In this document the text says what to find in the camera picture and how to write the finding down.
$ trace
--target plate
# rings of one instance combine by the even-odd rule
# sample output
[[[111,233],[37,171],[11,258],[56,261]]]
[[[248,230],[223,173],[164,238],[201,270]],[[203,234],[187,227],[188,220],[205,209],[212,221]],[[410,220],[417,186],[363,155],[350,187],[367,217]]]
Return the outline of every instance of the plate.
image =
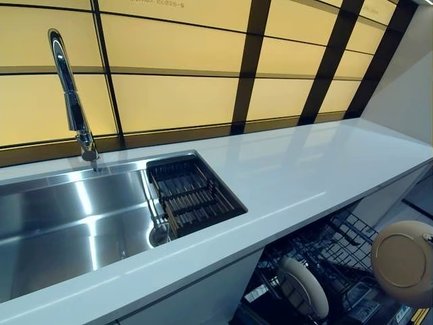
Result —
[[[376,280],[391,297],[413,308],[433,306],[433,226],[400,221],[383,229],[371,247]]]
[[[283,257],[279,262],[277,279],[288,301],[302,315],[316,315],[323,319],[329,313],[325,291],[316,277],[300,262]]]

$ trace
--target chrome faucet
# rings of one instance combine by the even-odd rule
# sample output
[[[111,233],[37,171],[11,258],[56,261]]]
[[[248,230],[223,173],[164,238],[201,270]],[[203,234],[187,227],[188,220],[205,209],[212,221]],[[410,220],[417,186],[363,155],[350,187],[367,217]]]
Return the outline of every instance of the chrome faucet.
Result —
[[[83,111],[83,105],[78,96],[74,75],[70,69],[62,36],[58,30],[51,28],[48,30],[48,39],[51,52],[53,53],[55,67],[57,68],[60,83],[64,91],[69,130],[76,131],[75,138],[81,146],[81,156],[83,160],[91,162],[93,169],[96,171],[98,153],[95,140],[93,139],[92,132]]]

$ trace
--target dishwasher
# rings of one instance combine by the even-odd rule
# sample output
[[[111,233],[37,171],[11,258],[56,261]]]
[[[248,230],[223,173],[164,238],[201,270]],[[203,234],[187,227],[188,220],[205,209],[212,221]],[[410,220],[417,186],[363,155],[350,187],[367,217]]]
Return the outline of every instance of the dishwasher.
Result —
[[[408,324],[415,310],[373,276],[378,232],[353,213],[358,202],[268,244],[232,324]]]

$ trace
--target dishwasher rack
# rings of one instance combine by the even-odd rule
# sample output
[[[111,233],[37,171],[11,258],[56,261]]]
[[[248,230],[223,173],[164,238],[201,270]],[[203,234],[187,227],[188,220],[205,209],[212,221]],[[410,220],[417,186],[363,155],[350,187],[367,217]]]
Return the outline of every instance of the dishwasher rack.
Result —
[[[355,206],[356,203],[267,246],[255,271],[256,283],[249,286],[249,300],[254,300],[254,288],[261,285],[262,294],[266,291],[297,315],[297,324],[335,324],[350,311],[361,300],[360,293],[362,296],[377,286],[370,252],[378,233],[353,214]],[[301,262],[322,285],[329,301],[326,319],[319,319],[312,306],[311,315],[300,315],[300,305],[292,306],[286,298],[281,287],[293,279],[287,274],[282,283],[277,279],[279,261],[285,256]]]
[[[196,156],[150,162],[147,173],[164,209],[171,239],[246,212],[222,181]]]

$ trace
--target white countertop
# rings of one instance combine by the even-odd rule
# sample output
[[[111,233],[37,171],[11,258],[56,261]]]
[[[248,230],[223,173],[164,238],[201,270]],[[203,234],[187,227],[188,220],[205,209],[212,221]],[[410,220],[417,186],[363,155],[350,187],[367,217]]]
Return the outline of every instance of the white countertop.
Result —
[[[0,304],[0,324],[105,324],[382,187],[433,158],[428,144],[363,119],[110,152],[103,163],[197,150],[248,213]],[[0,181],[84,166],[0,169]]]

